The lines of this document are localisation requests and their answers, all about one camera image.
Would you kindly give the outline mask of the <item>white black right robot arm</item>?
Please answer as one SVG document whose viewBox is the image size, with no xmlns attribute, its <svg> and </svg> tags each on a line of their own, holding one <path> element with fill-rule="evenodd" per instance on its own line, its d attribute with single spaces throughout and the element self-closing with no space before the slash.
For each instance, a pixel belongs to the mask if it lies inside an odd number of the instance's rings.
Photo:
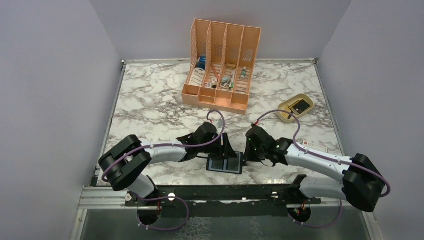
<svg viewBox="0 0 424 240">
<path fill-rule="evenodd" d="M 248 162 L 269 160 L 309 169 L 322 177 L 306 176 L 288 190 L 289 199 L 300 204 L 311 198 L 344 200 L 363 212 L 373 212 L 383 195 L 386 183 L 372 161 L 363 154 L 337 156 L 309 150 L 292 139 L 275 140 L 262 127 L 246 133 L 245 158 Z"/>
</svg>

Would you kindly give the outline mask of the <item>black credit card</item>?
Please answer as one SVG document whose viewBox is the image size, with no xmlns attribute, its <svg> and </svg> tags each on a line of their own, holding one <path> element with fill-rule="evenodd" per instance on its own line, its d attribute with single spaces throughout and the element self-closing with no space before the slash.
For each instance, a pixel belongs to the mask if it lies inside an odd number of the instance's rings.
<svg viewBox="0 0 424 240">
<path fill-rule="evenodd" d="M 306 110 L 308 110 L 310 107 L 311 107 L 311 105 L 308 102 L 301 99 L 301 100 L 298 100 L 297 102 L 293 103 L 292 105 L 290 105 L 288 108 L 294 114 L 300 115 L 303 112 L 305 112 Z"/>
</svg>

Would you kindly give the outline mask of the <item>black leather card holder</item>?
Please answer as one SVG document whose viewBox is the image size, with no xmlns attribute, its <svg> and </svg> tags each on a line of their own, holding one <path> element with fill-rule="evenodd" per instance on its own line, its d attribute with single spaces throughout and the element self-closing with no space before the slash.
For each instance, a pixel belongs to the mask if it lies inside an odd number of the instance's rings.
<svg viewBox="0 0 424 240">
<path fill-rule="evenodd" d="M 211 158 L 207 159 L 206 170 L 218 173 L 227 173 L 241 175 L 243 173 L 243 156 L 242 152 L 236 151 L 236 157 L 233 158 Z"/>
</svg>

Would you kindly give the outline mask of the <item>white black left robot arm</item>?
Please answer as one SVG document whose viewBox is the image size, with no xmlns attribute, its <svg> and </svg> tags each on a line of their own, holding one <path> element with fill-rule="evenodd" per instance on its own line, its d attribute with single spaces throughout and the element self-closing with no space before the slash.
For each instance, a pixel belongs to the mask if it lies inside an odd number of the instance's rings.
<svg viewBox="0 0 424 240">
<path fill-rule="evenodd" d="M 121 140 L 98 160 L 106 179 L 114 191 L 128 190 L 144 205 L 152 205 L 159 197 L 159 189 L 152 178 L 143 175 L 153 164 L 182 163 L 205 154 L 206 169 L 213 172 L 240 174 L 243 154 L 234 151 L 227 133 L 218 134 L 217 127 L 204 122 L 195 132 L 173 141 L 153 143 L 131 134 Z"/>
</svg>

